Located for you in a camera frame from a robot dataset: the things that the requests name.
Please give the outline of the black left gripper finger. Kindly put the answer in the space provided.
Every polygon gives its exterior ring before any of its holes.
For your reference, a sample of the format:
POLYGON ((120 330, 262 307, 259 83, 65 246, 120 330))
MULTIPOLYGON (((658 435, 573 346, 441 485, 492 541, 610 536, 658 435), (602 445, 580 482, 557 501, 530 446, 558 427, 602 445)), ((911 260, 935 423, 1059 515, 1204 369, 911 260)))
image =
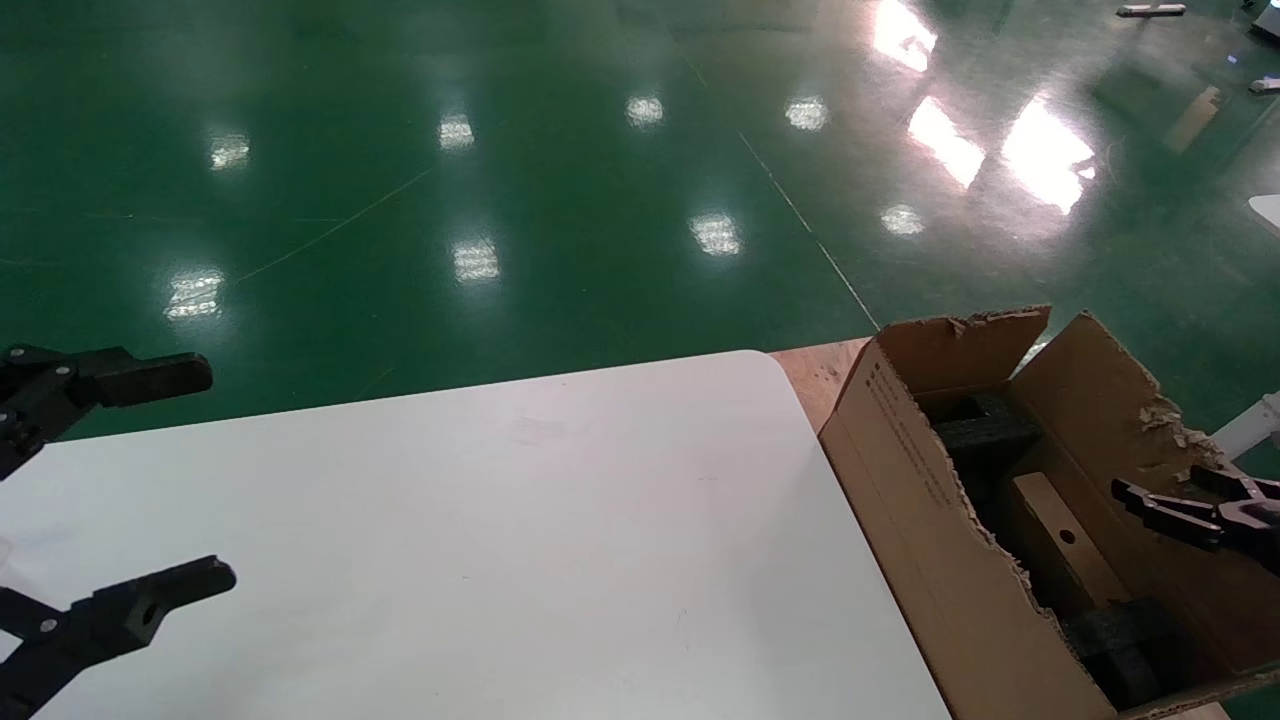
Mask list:
POLYGON ((131 407, 205 392, 200 354, 141 359, 123 347, 68 354, 13 345, 1 357, 1 478, 23 468, 96 407, 131 407))
POLYGON ((3 588, 3 633, 19 644, 1 664, 1 716, 33 717, 83 671, 147 648, 169 612, 236 584, 230 565, 207 556, 101 588, 64 611, 3 588))

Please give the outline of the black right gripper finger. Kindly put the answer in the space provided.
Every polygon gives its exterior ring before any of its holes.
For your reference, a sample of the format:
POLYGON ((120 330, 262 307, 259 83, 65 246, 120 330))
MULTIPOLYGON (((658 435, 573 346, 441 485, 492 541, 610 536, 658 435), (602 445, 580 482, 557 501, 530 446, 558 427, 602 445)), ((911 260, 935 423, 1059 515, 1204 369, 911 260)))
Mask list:
POLYGON ((1112 479, 1112 497, 1151 530, 1206 552, 1243 555, 1279 574, 1279 502, 1210 503, 1156 495, 1120 478, 1112 479))
POLYGON ((1276 480, 1196 465, 1190 469, 1190 483, 1206 493, 1233 503, 1277 506, 1279 502, 1276 480))

